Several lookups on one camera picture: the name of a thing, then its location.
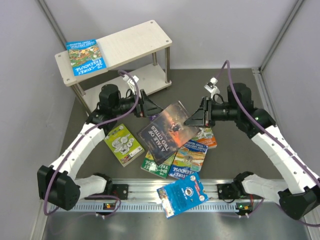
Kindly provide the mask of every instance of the white wall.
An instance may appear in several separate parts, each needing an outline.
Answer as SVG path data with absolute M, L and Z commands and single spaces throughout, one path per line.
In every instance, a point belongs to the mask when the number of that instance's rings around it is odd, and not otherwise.
M 59 154 L 74 94 L 36 1 L 2 1 L 0 33 L 0 238 L 25 240 L 38 214 L 37 170 Z
M 320 175 L 320 1 L 303 4 L 264 71 L 280 128 Z
M 46 0 L 67 41 L 154 19 L 173 40 L 171 68 L 259 67 L 296 0 Z M 164 53 L 160 63 L 164 63 Z M 144 59 L 127 66 L 136 68 Z

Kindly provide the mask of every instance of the shelf top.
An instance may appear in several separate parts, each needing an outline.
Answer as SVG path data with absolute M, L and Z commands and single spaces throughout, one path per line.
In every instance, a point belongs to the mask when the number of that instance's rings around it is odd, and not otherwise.
M 136 59 L 142 58 L 172 45 L 172 40 L 155 20 L 127 28 L 96 40 L 107 68 L 74 76 L 68 51 L 55 55 L 63 83 L 72 86 L 91 77 L 103 74 Z

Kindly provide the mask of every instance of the perforated metal strip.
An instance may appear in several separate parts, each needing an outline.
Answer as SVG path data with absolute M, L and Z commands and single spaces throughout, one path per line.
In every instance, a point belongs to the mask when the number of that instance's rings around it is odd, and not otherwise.
M 104 209 L 103 202 L 78 202 L 73 209 L 68 212 L 112 212 L 113 210 Z M 123 213 L 157 213 L 163 212 L 163 207 L 161 204 L 156 203 L 123 203 L 118 210 Z M 225 202 L 205 202 L 198 205 L 187 212 L 192 213 L 209 213 L 209 212 L 238 212 L 235 203 L 225 203 Z

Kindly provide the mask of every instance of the white shelf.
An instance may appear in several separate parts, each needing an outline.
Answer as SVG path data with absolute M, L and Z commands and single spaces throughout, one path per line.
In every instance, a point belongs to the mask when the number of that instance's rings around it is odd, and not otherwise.
M 156 66 L 154 66 L 153 64 L 146 65 L 130 72 L 130 74 L 136 75 L 139 78 L 139 90 L 144 89 L 147 95 L 153 94 L 171 85 L 171 81 L 166 83 L 166 74 L 159 64 Z M 128 84 L 122 79 L 122 77 L 119 76 L 86 90 L 83 99 L 91 111 L 96 109 L 97 103 L 99 101 L 99 93 L 101 91 L 101 88 L 106 84 L 117 85 L 122 97 L 126 96 L 126 92 L 129 89 Z
M 67 87 L 172 45 L 172 40 L 155 20 L 99 38 L 96 41 L 107 68 L 76 77 L 70 64 L 68 52 L 63 51 L 55 55 L 63 82 Z

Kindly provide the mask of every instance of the robotic arm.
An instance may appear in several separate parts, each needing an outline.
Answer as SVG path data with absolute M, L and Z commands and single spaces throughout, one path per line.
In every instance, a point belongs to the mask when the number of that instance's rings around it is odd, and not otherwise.
M 291 218 L 298 220 L 320 203 L 320 189 L 313 179 L 319 181 L 319 176 L 312 172 L 306 172 L 294 161 L 302 160 L 292 150 L 286 142 L 275 120 L 264 109 L 254 107 L 251 99 L 251 90 L 243 83 L 233 84 L 236 95 L 247 112 L 270 134 L 278 139 L 284 147 L 275 144 L 265 133 L 256 127 L 240 109 L 231 87 L 227 87 L 228 102 L 224 102 L 219 94 L 211 94 L 211 97 L 203 97 L 199 109 L 184 124 L 188 126 L 198 126 L 202 128 L 211 128 L 216 121 L 234 121 L 239 130 L 258 145 L 274 166 L 281 173 L 286 184 L 278 184 L 272 180 L 264 179 L 252 172 L 244 172 L 237 175 L 232 185 L 232 194 L 243 198 L 249 194 L 261 196 L 280 204 L 284 212 Z M 288 155 L 286 150 L 290 150 L 293 155 Z
M 136 117 L 153 116 L 163 110 L 147 97 L 144 90 L 140 91 L 140 95 L 138 104 L 132 112 Z M 116 85 L 107 84 L 102 87 L 96 109 L 89 115 L 75 140 L 49 167 L 43 165 L 38 170 L 38 191 L 41 199 L 45 199 L 49 182 L 66 156 L 68 157 L 59 169 L 51 186 L 48 202 L 62 209 L 70 210 L 79 199 L 93 194 L 108 192 L 110 179 L 107 176 L 96 173 L 87 178 L 76 179 L 76 175 L 91 151 L 107 136 L 117 122 L 113 121 L 109 124 L 98 126 L 89 132 L 88 130 L 95 125 L 123 115 L 134 104 L 134 94 L 123 98 L 120 97 L 120 91 Z

